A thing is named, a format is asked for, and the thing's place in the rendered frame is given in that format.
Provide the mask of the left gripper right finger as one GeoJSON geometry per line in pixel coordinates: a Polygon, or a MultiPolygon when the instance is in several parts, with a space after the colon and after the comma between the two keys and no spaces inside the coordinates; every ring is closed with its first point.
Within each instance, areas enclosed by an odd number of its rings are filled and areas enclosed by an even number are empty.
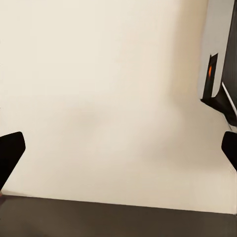
{"type": "Polygon", "coordinates": [[[237,171],[237,133],[225,132],[221,148],[237,171]]]}

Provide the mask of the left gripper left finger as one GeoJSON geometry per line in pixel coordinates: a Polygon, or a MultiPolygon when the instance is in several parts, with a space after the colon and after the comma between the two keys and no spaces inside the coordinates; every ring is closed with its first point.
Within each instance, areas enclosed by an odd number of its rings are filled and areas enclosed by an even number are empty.
{"type": "Polygon", "coordinates": [[[0,191],[25,150],[21,131],[0,137],[0,191]]]}

